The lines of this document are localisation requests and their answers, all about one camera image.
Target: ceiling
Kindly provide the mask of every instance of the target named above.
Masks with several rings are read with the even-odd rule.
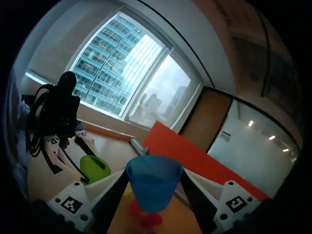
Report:
[[[275,136],[272,142],[275,143],[281,150],[289,149],[289,152],[286,154],[290,160],[297,158],[297,147],[289,135],[263,114],[246,106],[245,104],[233,101],[229,111],[229,117],[237,118],[246,125],[248,125],[250,121],[253,121],[251,128],[261,132],[266,138]]]

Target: screw hole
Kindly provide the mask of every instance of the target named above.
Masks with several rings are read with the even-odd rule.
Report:
[[[68,221],[67,222],[71,227],[75,227],[75,223],[73,221]]]
[[[221,214],[220,215],[221,220],[226,220],[227,219],[227,214]]]
[[[80,215],[80,218],[82,221],[87,221],[89,219],[88,216],[85,214]]]

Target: orange board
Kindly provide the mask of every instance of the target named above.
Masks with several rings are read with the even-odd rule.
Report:
[[[186,169],[219,184],[223,185],[229,180],[234,180],[261,202],[269,199],[264,192],[161,122],[156,121],[142,145],[149,148],[149,154],[174,158]]]

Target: yellow object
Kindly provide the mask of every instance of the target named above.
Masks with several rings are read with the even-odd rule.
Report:
[[[126,187],[126,189],[124,190],[123,196],[128,196],[128,195],[130,195],[130,194],[132,194],[132,188],[131,188],[131,186],[130,186],[130,183],[128,182],[127,187]]]

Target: red object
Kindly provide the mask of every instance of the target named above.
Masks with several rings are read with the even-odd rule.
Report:
[[[134,214],[138,214],[140,212],[144,212],[144,210],[142,210],[137,201],[135,199],[133,199],[133,201],[131,202],[130,206],[129,206],[129,210],[130,210],[130,214],[134,215]]]
[[[152,228],[153,226],[162,224],[163,219],[157,213],[149,213],[141,220],[141,227]]]
[[[186,169],[219,184],[223,185],[229,180],[234,180],[260,202],[264,199],[269,199],[264,192],[223,166],[206,152],[176,134],[161,122],[156,121],[142,145],[149,148],[149,154],[174,158]]]

